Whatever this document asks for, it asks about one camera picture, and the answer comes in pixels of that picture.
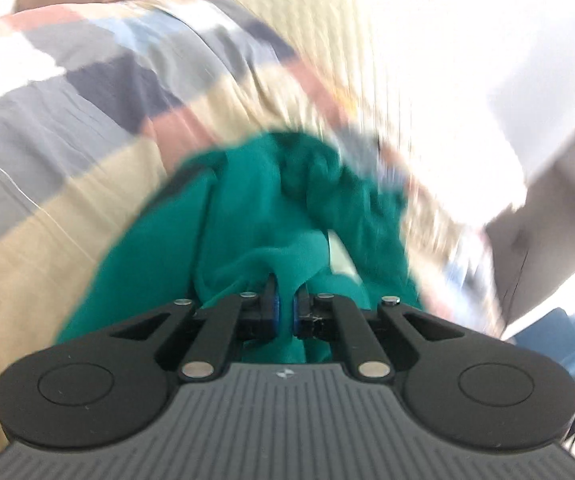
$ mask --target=metal pin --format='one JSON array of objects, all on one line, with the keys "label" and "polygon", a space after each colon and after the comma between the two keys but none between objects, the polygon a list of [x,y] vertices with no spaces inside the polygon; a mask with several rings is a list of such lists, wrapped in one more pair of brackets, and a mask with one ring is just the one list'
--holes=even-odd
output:
[{"label": "metal pin", "polygon": [[214,367],[205,361],[190,361],[181,368],[183,375],[192,379],[203,379],[214,373]]},{"label": "metal pin", "polygon": [[383,296],[381,301],[383,301],[387,306],[394,306],[401,303],[401,298],[398,296]]},{"label": "metal pin", "polygon": [[390,373],[390,367],[381,361],[365,361],[359,365],[359,373],[363,377],[379,379]]}]

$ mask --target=teal towel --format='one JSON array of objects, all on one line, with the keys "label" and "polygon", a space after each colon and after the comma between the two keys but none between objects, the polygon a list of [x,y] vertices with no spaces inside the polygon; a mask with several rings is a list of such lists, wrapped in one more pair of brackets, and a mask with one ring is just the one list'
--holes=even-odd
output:
[{"label": "teal towel", "polygon": [[[324,360],[327,344],[304,344],[292,334],[292,299],[300,285],[349,296],[366,309],[384,295],[420,308],[399,237],[405,206],[402,193],[379,191],[307,134],[271,132],[204,153],[179,169],[110,251],[58,340],[176,298],[195,296],[212,306],[228,294],[261,291],[273,272],[279,336],[247,344],[244,360]],[[362,283],[331,272],[329,230],[345,245]]]}]

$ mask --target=gray gripper base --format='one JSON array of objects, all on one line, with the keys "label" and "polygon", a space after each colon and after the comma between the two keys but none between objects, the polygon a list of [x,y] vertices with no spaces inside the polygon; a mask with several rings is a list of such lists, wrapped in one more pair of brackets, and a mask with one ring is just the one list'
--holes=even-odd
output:
[{"label": "gray gripper base", "polygon": [[118,444],[11,444],[0,480],[21,479],[575,480],[575,460],[557,445],[520,454],[453,446],[387,387],[351,380],[338,364],[232,364],[220,380],[183,386],[160,418]]}]

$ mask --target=striped bedsheet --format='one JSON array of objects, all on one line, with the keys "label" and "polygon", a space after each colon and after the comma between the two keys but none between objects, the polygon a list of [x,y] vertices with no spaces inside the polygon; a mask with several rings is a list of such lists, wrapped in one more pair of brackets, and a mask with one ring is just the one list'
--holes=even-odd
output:
[{"label": "striped bedsheet", "polygon": [[[319,136],[357,173],[405,186],[401,236],[427,309],[497,333],[484,241],[451,222],[376,133],[359,134],[353,114],[229,0],[0,18],[0,373],[50,345],[98,262],[180,162],[271,128]],[[332,263],[351,268],[342,250]]]}]

